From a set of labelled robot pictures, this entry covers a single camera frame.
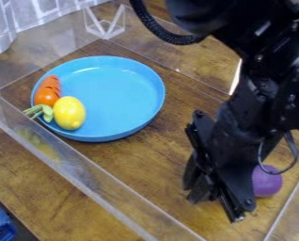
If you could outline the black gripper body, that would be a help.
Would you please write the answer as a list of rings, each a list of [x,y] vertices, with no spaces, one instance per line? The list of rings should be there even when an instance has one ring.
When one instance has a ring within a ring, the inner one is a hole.
[[[252,183],[252,171],[259,166],[259,157],[264,159],[269,155],[283,138],[281,133],[243,131],[227,106],[221,107],[221,116],[216,120],[196,110],[185,134],[193,151],[207,156],[213,168],[217,195],[219,183],[225,183],[229,188],[235,184]]]

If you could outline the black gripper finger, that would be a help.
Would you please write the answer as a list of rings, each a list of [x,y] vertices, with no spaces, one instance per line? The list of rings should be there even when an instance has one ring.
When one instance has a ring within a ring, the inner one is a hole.
[[[197,151],[190,153],[181,177],[181,187],[188,190],[186,200],[190,204],[200,201],[213,201],[217,198],[213,168],[207,156]]]
[[[244,220],[245,214],[256,208],[252,183],[235,184],[232,188],[219,183],[219,201],[231,223]]]

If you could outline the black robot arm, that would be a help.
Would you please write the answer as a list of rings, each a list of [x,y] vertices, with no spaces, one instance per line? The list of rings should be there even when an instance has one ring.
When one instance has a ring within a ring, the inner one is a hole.
[[[239,55],[239,84],[217,116],[194,111],[186,199],[219,201],[237,222],[256,207],[252,171],[299,130],[299,5],[292,0],[166,0],[173,22]]]

